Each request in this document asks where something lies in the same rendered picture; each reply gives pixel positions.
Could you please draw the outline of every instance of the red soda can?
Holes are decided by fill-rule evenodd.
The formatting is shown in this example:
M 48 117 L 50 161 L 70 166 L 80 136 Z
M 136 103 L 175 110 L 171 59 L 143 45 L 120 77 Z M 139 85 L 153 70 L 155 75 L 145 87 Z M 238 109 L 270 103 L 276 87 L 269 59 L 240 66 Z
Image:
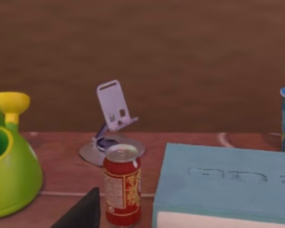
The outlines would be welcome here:
M 118 144 L 105 151 L 105 215 L 115 227 L 132 227 L 141 219 L 141 161 L 134 146 Z

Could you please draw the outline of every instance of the phone holder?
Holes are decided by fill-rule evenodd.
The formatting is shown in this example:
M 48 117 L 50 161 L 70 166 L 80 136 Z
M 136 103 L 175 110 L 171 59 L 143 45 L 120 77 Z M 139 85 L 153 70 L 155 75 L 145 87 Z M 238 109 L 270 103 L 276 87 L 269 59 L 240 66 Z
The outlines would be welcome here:
M 105 150 L 116 144 L 129 144 L 138 150 L 139 156 L 145 152 L 145 146 L 133 139 L 119 134 L 105 136 L 108 131 L 118 132 L 126 126 L 138 121 L 131 118 L 124 99 L 120 83 L 117 80 L 101 84 L 97 87 L 97 96 L 104 114 L 105 123 L 91 142 L 79 150 L 80 156 L 89 163 L 102 167 Z

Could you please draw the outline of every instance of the green plastic body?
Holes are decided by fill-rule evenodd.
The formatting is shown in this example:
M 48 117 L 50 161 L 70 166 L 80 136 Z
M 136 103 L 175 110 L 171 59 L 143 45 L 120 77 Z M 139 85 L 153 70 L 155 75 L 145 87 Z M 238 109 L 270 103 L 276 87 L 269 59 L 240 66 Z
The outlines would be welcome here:
M 0 217 L 28 205 L 42 186 L 42 170 L 28 142 L 19 135 L 18 126 L 4 126 L 0 114 Z

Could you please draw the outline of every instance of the reddish brown table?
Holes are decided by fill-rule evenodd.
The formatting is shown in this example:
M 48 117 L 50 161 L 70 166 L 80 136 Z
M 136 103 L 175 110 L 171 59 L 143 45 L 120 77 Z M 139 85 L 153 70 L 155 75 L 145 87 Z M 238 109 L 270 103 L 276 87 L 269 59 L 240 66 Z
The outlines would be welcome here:
M 44 172 L 42 191 L 86 193 L 93 187 L 103 192 L 102 170 L 85 161 L 79 148 L 88 143 L 94 133 L 24 133 L 34 148 Z M 223 146 L 218 133 L 127 133 L 128 137 L 146 145 L 142 157 L 142 193 L 156 191 L 166 143 Z M 280 137 L 269 134 L 231 133 L 228 141 L 238 148 L 280 151 Z M 49 228 L 81 196 L 39 195 L 20 212 L 0 219 L 0 228 Z M 150 228 L 153 198 L 142 199 L 142 220 L 139 227 Z M 102 198 L 101 228 L 110 227 L 105 219 Z

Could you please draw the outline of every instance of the blue box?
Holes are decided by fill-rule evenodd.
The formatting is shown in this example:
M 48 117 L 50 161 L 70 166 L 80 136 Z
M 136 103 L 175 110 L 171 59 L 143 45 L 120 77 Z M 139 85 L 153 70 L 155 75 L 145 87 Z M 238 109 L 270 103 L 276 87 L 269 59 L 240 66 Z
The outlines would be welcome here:
M 152 228 L 285 228 L 285 153 L 171 144 Z

